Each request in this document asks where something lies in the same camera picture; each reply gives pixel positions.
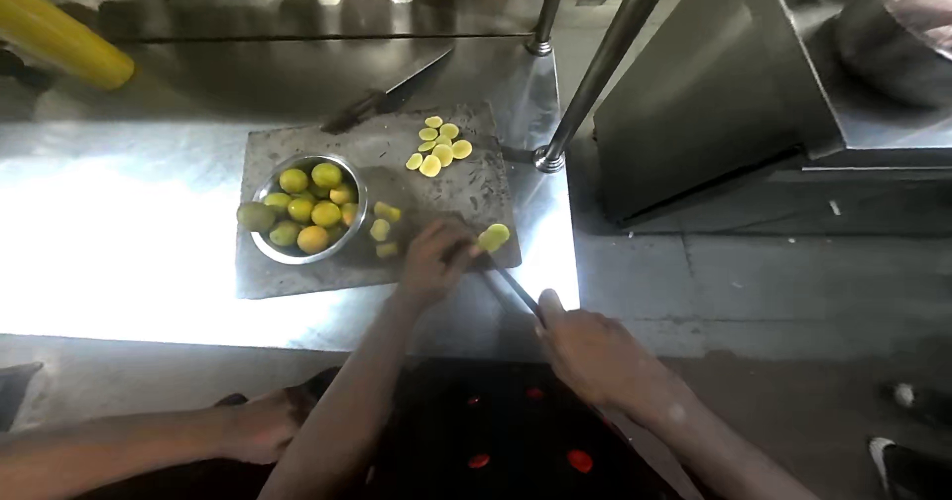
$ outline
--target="yellow rolling pin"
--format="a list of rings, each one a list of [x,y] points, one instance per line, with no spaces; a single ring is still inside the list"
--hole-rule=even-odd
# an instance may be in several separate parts
[[[0,38],[105,90],[135,70],[129,56],[48,0],[0,0]]]

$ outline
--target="steel rod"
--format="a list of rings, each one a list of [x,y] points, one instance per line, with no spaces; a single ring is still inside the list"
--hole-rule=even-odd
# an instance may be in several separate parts
[[[598,100],[611,75],[618,68],[628,47],[642,30],[658,0],[622,0],[608,30],[601,38],[601,44],[582,78],[572,102],[565,109],[565,115],[555,129],[552,141],[540,146],[533,155],[536,167],[542,172],[552,173],[565,166],[565,146],[575,136],[582,121],[589,115],[595,101]]]
[[[552,25],[555,23],[555,14],[559,12],[559,2],[562,0],[542,0],[539,22],[526,48],[533,56],[545,57],[552,53]]]

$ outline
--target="stainless steel counter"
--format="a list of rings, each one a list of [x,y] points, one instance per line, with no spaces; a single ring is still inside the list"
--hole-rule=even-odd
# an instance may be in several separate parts
[[[512,273],[529,293],[554,287],[577,307],[565,173],[538,172],[525,152],[558,121],[554,59],[531,56],[524,38],[140,44],[125,47],[139,72],[111,94],[68,78],[42,93],[0,79],[0,331],[353,348],[392,286],[234,298],[245,138],[316,123],[446,41],[455,50],[403,107],[490,102],[523,249]],[[535,354],[519,337],[531,324],[490,285],[466,275],[412,350]]]

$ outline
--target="cutting board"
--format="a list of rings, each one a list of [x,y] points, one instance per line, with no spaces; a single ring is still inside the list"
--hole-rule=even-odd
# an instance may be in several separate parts
[[[407,170],[405,163],[422,142],[417,133],[424,127],[423,120],[432,115],[457,125],[457,139],[470,141],[473,151],[463,160],[454,160],[435,178],[427,178],[419,171]],[[401,275],[403,254],[416,232],[444,215],[459,217],[474,235],[493,223],[508,226],[512,236],[493,258],[502,267],[522,262],[506,164],[489,104],[379,115],[340,135],[326,134],[319,126],[252,132],[244,151],[242,201],[251,200],[274,165],[303,153],[336,154],[359,169],[369,199],[363,230],[327,260],[286,265],[265,256],[251,236],[239,229],[235,255],[239,297],[262,299],[395,283]],[[374,220],[370,208],[377,201],[403,212],[391,232],[391,238],[400,244],[398,257],[381,260],[376,256],[369,228]]]

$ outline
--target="knife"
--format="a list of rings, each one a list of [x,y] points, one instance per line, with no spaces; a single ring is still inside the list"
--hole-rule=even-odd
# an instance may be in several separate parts
[[[400,85],[403,85],[407,81],[412,80],[414,76],[420,74],[423,70],[430,67],[435,62],[441,60],[452,50],[453,45],[450,44],[441,48],[435,56],[426,56],[421,58],[411,66],[410,70],[405,73],[408,74],[408,76],[401,77],[399,80],[395,80],[388,83],[387,85],[384,85],[384,90],[369,89],[362,99],[354,104],[349,105],[343,111],[331,118],[330,121],[324,123],[324,125],[321,127],[321,131],[336,135],[344,133],[362,123],[377,111],[377,107],[387,100],[387,95],[389,95],[394,89]]]
[[[548,328],[545,325],[545,320],[543,320],[541,317],[541,312],[539,311],[539,304],[535,302],[535,299],[532,299],[532,296],[529,295],[529,293],[526,291],[525,288],[522,287],[522,285],[516,282],[516,279],[513,278],[511,273],[509,273],[508,271],[500,267],[496,263],[496,261],[493,260],[491,256],[489,256],[489,253],[485,251],[483,251],[481,255],[476,257],[476,262],[481,263],[484,267],[488,267],[489,269],[495,269],[496,272],[499,273],[501,277],[503,277],[503,280],[506,281],[506,283],[508,283],[509,287],[512,288],[512,291],[516,292],[516,295],[518,295],[519,298],[523,300],[523,303],[525,303],[526,306],[530,308],[530,311],[532,311],[532,313],[535,314],[535,317],[539,318],[539,323],[541,323],[541,326],[543,328]]]

